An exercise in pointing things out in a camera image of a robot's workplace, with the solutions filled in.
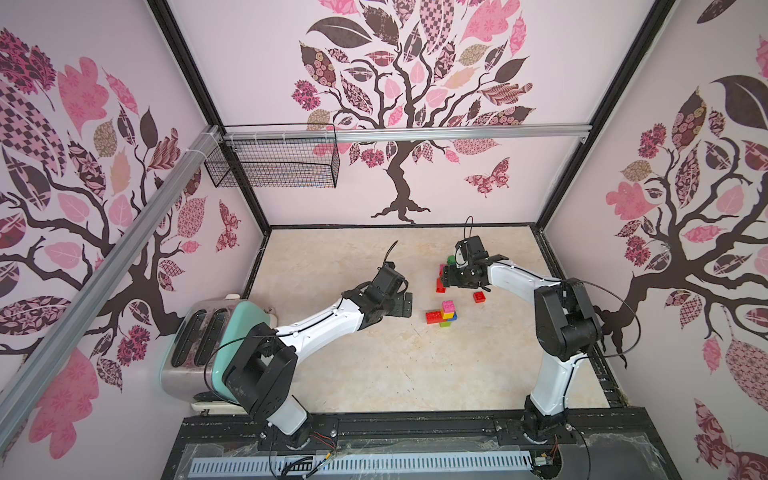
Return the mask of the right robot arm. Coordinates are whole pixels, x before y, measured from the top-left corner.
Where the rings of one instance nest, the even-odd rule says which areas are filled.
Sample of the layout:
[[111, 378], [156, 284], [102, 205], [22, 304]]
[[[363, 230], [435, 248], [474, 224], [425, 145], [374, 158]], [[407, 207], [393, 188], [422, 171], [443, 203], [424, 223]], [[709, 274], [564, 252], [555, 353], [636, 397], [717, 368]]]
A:
[[478, 236], [456, 243], [455, 262], [444, 268], [442, 282], [445, 287], [484, 291], [497, 287], [533, 306], [536, 338], [544, 354], [521, 423], [530, 442], [544, 443], [568, 422], [568, 397], [576, 373], [602, 338], [584, 282], [545, 277], [503, 255], [491, 256]]

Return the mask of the aluminium frame bar left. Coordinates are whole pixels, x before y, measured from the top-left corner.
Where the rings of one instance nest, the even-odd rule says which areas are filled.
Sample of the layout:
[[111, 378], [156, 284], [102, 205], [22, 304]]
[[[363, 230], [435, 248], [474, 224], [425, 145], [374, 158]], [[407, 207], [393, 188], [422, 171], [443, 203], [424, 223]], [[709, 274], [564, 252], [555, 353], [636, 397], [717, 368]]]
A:
[[22, 363], [1, 392], [1, 450], [6, 451], [21, 424], [35, 408], [72, 351], [85, 335], [126, 275], [140, 251], [171, 210], [186, 184], [214, 152], [221, 140], [221, 128], [209, 125], [182, 154], [180, 164], [166, 177], [162, 187], [149, 199], [126, 233], [117, 242], [104, 264], [77, 293], [40, 345]]

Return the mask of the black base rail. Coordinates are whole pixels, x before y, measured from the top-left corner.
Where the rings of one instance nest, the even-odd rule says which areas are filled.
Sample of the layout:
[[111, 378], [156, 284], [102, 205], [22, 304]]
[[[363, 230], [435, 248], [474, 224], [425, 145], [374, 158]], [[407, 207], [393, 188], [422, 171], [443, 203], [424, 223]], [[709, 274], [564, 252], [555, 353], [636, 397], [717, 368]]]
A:
[[544, 443], [527, 440], [519, 410], [317, 414], [309, 441], [294, 449], [274, 427], [245, 416], [183, 420], [164, 479], [188, 479], [195, 458], [526, 451], [530, 471], [363, 474], [272, 479], [678, 479], [680, 473], [642, 408], [576, 409]]

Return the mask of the long red lego brick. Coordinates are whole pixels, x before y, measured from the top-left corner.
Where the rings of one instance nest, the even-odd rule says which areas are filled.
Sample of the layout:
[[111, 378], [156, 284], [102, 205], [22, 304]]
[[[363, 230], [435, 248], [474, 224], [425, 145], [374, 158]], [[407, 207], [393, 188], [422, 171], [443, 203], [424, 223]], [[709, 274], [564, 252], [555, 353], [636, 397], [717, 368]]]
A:
[[426, 323], [431, 324], [439, 324], [443, 322], [443, 314], [441, 311], [428, 311], [425, 314]]

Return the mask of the mint green toaster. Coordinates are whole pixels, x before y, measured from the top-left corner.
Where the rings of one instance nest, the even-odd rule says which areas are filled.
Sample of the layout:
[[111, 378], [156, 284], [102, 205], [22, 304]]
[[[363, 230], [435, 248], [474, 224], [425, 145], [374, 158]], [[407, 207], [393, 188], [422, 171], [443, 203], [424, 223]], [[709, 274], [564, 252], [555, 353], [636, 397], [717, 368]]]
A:
[[187, 403], [231, 402], [222, 373], [248, 332], [258, 324], [277, 326], [271, 309], [263, 310], [233, 294], [193, 305], [167, 351], [160, 385]]

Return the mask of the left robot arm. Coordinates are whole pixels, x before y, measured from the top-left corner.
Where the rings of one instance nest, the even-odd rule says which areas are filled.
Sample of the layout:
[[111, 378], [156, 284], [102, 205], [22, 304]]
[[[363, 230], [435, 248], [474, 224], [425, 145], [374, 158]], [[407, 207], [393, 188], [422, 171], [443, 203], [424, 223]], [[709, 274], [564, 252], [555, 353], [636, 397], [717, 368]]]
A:
[[234, 401], [261, 426], [272, 426], [294, 449], [314, 430], [312, 415], [290, 393], [298, 365], [331, 342], [379, 323], [408, 318], [408, 281], [385, 261], [375, 277], [341, 293], [339, 300], [302, 321], [272, 329], [260, 323], [236, 343], [221, 381]]

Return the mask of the aluminium frame bar back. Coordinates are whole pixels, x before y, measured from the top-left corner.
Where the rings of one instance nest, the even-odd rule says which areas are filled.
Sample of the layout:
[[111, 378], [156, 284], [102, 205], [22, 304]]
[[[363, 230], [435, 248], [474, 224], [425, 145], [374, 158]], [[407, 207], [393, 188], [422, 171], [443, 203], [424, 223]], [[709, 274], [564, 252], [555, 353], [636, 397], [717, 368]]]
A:
[[508, 139], [537, 137], [577, 137], [586, 138], [592, 126], [589, 124], [521, 124], [513, 126], [467, 126], [437, 128], [390, 128], [390, 129], [350, 129], [341, 130], [334, 125], [330, 130], [287, 130], [287, 124], [228, 126], [223, 138], [229, 141], [266, 141], [266, 140], [311, 140], [338, 143], [378, 142], [378, 141], [416, 141], [416, 140], [459, 140], [459, 139]]

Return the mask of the aluminium frame bar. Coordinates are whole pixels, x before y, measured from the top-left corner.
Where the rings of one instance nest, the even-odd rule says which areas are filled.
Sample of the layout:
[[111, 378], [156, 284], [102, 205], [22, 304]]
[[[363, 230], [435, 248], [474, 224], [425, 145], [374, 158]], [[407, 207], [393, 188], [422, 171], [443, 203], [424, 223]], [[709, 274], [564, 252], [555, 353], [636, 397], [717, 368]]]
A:
[[229, 141], [266, 141], [266, 140], [311, 140], [338, 143], [378, 142], [378, 141], [416, 141], [416, 140], [459, 140], [459, 139], [508, 139], [537, 137], [577, 137], [586, 138], [592, 126], [589, 124], [521, 124], [513, 126], [467, 126], [437, 128], [390, 128], [390, 129], [350, 129], [341, 130], [334, 125], [330, 130], [287, 130], [287, 124], [228, 126], [223, 138]]
[[182, 154], [180, 164], [166, 177], [162, 187], [149, 199], [126, 233], [117, 242], [104, 264], [77, 293], [40, 345], [22, 363], [1, 392], [1, 450], [6, 451], [21, 424], [35, 408], [72, 351], [85, 335], [126, 275], [140, 251], [171, 210], [186, 184], [214, 152], [221, 140], [221, 128], [209, 125]]

